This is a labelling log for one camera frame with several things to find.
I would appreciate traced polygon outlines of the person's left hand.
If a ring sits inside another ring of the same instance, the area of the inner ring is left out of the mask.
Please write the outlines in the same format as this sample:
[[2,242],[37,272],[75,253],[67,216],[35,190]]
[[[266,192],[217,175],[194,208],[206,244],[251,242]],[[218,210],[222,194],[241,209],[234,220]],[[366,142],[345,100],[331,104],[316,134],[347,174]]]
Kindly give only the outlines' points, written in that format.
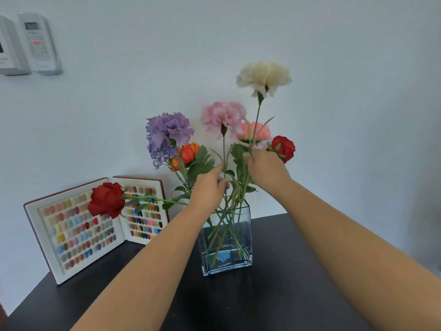
[[200,174],[190,196],[188,207],[206,221],[217,209],[224,198],[226,190],[218,190],[217,178],[223,170],[222,165],[214,167],[211,171]]

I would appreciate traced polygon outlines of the cream artificial carnation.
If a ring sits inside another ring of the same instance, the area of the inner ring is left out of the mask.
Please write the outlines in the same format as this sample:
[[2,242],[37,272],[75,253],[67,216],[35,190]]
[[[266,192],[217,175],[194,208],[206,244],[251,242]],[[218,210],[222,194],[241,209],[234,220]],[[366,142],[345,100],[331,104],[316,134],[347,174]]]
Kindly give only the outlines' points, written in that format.
[[[238,73],[235,79],[238,88],[251,88],[252,97],[258,102],[256,118],[259,122],[262,103],[274,94],[280,87],[288,86],[293,82],[289,69],[273,61],[256,61],[246,64]],[[252,149],[255,142],[249,143]]]

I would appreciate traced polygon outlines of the large red artificial rose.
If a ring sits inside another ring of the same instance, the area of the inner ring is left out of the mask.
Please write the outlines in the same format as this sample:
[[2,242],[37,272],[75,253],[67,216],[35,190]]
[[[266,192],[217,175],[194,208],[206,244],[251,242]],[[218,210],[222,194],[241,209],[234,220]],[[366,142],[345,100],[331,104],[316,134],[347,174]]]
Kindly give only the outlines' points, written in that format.
[[187,205],[184,200],[190,199],[190,191],[184,187],[178,187],[182,193],[173,199],[163,199],[154,195],[153,189],[145,188],[145,192],[141,192],[141,188],[132,189],[124,188],[119,183],[105,182],[102,185],[93,188],[91,200],[88,205],[88,211],[93,217],[109,216],[117,218],[120,215],[143,217],[145,213],[167,211],[174,205]]

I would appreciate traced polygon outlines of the person's right forearm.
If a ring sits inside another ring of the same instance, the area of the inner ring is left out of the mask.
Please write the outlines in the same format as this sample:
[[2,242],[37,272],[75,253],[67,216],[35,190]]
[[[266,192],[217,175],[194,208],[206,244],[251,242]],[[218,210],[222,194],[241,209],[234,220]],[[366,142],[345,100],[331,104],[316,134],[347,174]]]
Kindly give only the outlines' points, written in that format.
[[299,183],[283,181],[266,191],[372,328],[441,331],[440,278]]

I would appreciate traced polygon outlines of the green artificial leaf cluster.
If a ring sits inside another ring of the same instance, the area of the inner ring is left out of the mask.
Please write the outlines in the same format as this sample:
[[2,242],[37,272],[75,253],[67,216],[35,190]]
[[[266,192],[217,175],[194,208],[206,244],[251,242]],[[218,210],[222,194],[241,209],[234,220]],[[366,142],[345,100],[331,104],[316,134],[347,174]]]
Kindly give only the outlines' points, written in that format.
[[205,146],[201,146],[195,155],[195,161],[190,164],[187,172],[187,184],[193,188],[197,177],[205,174],[214,168],[215,159],[211,158]]

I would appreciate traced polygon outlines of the salmon artificial carnation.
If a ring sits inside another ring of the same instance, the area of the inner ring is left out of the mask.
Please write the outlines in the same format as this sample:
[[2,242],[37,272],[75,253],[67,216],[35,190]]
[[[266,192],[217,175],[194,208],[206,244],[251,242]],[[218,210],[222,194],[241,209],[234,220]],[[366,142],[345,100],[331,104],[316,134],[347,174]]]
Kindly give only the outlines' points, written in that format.
[[257,143],[265,142],[271,139],[271,131],[268,125],[263,125],[259,122],[243,122],[241,125],[242,133],[237,136],[237,139],[243,143]]

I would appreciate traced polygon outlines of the small red artificial rose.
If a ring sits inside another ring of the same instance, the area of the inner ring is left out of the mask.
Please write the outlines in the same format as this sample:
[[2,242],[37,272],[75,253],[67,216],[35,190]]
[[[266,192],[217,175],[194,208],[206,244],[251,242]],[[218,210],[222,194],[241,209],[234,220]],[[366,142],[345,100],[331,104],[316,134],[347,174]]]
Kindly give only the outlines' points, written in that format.
[[267,143],[267,151],[276,153],[279,159],[286,164],[294,157],[296,148],[293,141],[287,137],[278,135],[273,138],[271,143]]

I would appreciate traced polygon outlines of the orange artificial flower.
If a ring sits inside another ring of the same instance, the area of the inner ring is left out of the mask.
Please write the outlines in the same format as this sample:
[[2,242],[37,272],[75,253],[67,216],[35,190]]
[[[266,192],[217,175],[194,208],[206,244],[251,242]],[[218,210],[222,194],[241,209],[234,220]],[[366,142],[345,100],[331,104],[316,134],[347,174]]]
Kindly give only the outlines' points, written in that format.
[[[200,145],[192,142],[183,145],[181,148],[177,149],[178,154],[181,156],[184,167],[189,168],[190,164],[193,163],[196,158],[196,154],[199,151]],[[171,159],[171,163],[168,165],[172,172],[179,172],[179,158],[174,156]]]

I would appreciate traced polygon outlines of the pink artificial carnation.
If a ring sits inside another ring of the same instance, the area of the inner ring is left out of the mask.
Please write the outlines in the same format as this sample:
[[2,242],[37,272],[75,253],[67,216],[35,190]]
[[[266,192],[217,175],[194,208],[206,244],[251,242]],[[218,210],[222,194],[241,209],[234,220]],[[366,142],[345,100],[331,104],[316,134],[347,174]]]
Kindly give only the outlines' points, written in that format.
[[[223,156],[222,166],[223,174],[226,177],[231,155],[234,146],[237,145],[238,137],[243,133],[242,122],[246,117],[244,105],[235,101],[216,101],[202,109],[201,124],[205,128],[205,133],[212,139],[222,139]],[[234,142],[230,145],[228,151],[225,150],[225,136],[230,132]]]

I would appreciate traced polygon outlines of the square clear glass vase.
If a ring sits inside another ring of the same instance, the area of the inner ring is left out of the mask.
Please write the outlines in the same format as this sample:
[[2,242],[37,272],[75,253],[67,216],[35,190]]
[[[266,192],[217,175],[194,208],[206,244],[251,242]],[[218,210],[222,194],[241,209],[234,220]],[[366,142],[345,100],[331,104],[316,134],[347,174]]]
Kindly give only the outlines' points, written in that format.
[[221,203],[198,234],[203,276],[252,265],[251,211],[247,201],[233,208]]

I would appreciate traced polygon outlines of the lavender artificial flower sprig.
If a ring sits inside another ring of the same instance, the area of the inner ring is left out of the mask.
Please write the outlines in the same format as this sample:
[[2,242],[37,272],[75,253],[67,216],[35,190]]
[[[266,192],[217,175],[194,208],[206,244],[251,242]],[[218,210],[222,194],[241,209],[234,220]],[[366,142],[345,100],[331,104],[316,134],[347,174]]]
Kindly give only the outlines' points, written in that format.
[[147,136],[146,138],[149,142],[148,151],[150,153],[153,166],[156,170],[162,165],[169,166],[171,160],[177,156],[177,149],[175,144],[170,141],[168,137],[165,137],[160,146],[156,146],[153,143],[152,136]]

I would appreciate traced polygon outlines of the purple artificial carnation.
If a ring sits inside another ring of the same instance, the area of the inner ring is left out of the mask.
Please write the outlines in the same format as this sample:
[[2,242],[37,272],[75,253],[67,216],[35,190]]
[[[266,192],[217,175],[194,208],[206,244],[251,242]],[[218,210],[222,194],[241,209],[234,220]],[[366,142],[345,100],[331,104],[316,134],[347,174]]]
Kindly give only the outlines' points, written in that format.
[[[152,136],[153,143],[156,146],[160,146],[165,137],[168,137],[171,142],[174,140],[173,143],[178,149],[187,143],[191,143],[190,140],[193,134],[194,129],[191,128],[189,119],[181,112],[165,112],[147,119],[146,138],[149,135]],[[179,158],[179,172],[174,173],[179,176],[179,180],[185,185],[187,184],[188,168],[184,167],[181,156],[178,153],[177,155]]]

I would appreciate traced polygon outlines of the nail colour sample book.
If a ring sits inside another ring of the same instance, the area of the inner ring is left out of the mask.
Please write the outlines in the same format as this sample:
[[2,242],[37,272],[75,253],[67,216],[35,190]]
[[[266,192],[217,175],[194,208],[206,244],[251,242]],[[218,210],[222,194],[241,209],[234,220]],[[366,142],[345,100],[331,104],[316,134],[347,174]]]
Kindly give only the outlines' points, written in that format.
[[[88,211],[93,190],[119,183],[127,195],[152,194],[122,213],[94,216]],[[115,176],[102,178],[26,202],[24,209],[56,283],[62,284],[125,241],[146,245],[169,223],[162,180]]]

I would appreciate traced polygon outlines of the white air conditioner remote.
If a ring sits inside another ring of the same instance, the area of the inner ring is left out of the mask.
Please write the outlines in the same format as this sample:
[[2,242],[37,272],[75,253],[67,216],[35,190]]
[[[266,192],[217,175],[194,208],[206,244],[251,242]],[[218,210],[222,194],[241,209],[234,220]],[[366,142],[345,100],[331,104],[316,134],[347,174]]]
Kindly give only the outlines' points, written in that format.
[[60,75],[63,66],[58,57],[46,17],[38,13],[18,13],[29,51],[29,63],[33,72],[41,75]]

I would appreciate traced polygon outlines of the white wall controller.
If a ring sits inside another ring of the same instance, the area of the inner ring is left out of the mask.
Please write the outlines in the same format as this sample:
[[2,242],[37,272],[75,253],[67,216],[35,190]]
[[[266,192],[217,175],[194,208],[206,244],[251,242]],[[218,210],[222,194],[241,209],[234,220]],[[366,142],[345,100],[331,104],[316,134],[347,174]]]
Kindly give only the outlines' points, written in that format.
[[0,75],[31,74],[14,21],[0,15]]

